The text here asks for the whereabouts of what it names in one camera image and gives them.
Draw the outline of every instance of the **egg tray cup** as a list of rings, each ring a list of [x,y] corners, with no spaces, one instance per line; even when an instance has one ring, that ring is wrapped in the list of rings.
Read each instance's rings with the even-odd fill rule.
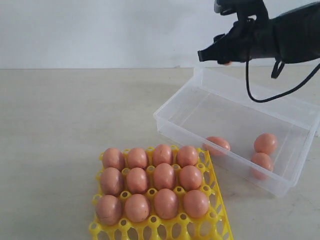
[[[179,210],[177,216],[172,219],[165,220],[157,216],[153,204],[155,194],[157,193],[153,183],[155,167],[152,165],[152,155],[154,149],[152,146],[146,149],[149,158],[149,166],[146,169],[146,173],[149,177],[150,188],[144,195],[150,201],[151,208],[149,217],[140,223],[131,222],[127,218],[123,206],[132,194],[128,191],[128,187],[125,184],[124,191],[118,197],[122,203],[122,218],[115,225],[107,226],[101,224],[97,215],[94,214],[94,220],[89,225],[92,240],[233,240],[227,211],[220,193],[210,154],[201,148],[197,148],[199,158],[196,167],[201,171],[203,180],[198,190],[205,193],[210,199],[208,212],[201,218],[192,218],[185,213],[183,198],[186,191],[179,185],[179,172],[181,167],[176,164],[176,155],[179,148],[173,145],[171,146],[174,155],[172,167],[177,178],[173,191],[179,199]],[[123,151],[126,166],[126,168],[122,170],[124,180],[130,170],[127,164],[129,151],[130,149]],[[98,193],[94,195],[92,199],[94,205],[96,205],[99,198],[104,195],[100,187],[100,176],[103,170],[104,167],[102,166],[102,170],[96,175],[96,180],[99,182],[99,185]]]

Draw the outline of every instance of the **table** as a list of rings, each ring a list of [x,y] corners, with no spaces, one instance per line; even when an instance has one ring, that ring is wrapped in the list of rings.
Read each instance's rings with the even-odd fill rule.
[[[242,67],[220,67],[244,78]],[[312,66],[252,67],[252,82],[285,91]],[[172,141],[153,112],[190,68],[0,70],[0,239],[89,240],[99,154]],[[295,96],[320,104],[317,74]],[[320,235],[320,138],[296,187],[275,198],[215,166],[235,240],[315,240]]]

